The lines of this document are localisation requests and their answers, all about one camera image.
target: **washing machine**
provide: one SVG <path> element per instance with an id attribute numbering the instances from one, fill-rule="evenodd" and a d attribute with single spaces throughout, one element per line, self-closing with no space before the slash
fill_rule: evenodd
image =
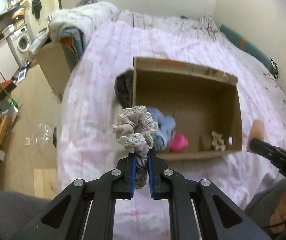
<path id="1" fill-rule="evenodd" d="M 30 37 L 27 33 L 27 27 L 21 27 L 7 38 L 7 43 L 16 59 L 18 65 L 23 67 L 27 62 L 28 49 L 30 48 Z"/>

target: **triangular cutout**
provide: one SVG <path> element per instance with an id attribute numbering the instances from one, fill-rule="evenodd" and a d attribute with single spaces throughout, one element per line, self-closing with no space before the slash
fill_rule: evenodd
<path id="1" fill-rule="evenodd" d="M 213 200 L 225 228 L 230 228 L 242 223 L 242 218 L 239 217 L 218 195 L 213 195 Z"/>
<path id="2" fill-rule="evenodd" d="M 52 228 L 58 229 L 61 226 L 63 217 L 70 203 L 71 196 L 67 195 L 54 208 L 52 208 L 42 219 L 41 222 Z"/>

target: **pink floral bed sheet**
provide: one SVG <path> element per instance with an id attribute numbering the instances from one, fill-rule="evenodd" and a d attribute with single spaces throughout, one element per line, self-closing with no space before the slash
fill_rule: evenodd
<path id="1" fill-rule="evenodd" d="M 204 161 L 173 162 L 187 179 L 208 178 L 244 209 L 253 196 L 272 185 L 278 169 L 246 151 L 254 119 L 265 123 L 265 139 L 286 149 L 286 129 L 267 94 L 247 67 L 218 42 L 182 38 L 160 30 L 143 30 L 108 22 L 97 30 L 73 71 L 63 98 L 58 140 L 58 181 L 63 190 L 74 179 L 99 178 L 126 156 L 112 125 L 121 107 L 115 78 L 133 68 L 133 57 L 156 57 L 208 65 L 238 77 L 243 151 Z M 154 201 L 148 185 L 130 201 L 116 203 L 114 239 L 170 239 L 167 201 Z"/>

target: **cardboard box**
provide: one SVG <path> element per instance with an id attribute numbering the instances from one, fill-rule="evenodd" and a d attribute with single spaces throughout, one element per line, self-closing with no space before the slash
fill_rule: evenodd
<path id="1" fill-rule="evenodd" d="M 180 153 L 161 152 L 168 161 L 218 157 L 242 150 L 242 120 L 237 77 L 207 66 L 134 58 L 133 106 L 152 106 L 176 122 L 176 133 L 188 138 Z M 227 150 L 204 151 L 201 136 L 223 134 Z"/>

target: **green cord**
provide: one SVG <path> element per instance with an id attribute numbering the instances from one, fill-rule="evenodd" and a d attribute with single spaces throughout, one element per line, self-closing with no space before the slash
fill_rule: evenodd
<path id="1" fill-rule="evenodd" d="M 9 98 L 12 100 L 11 103 L 18 109 L 18 104 L 17 104 L 16 101 L 9 95 L 9 93 L 7 93 L 7 91 L 6 91 L 5 88 L 1 85 L 1 83 L 0 83 L 0 87 L 1 87 L 1 89 L 6 93 L 6 95 L 8 95 Z"/>

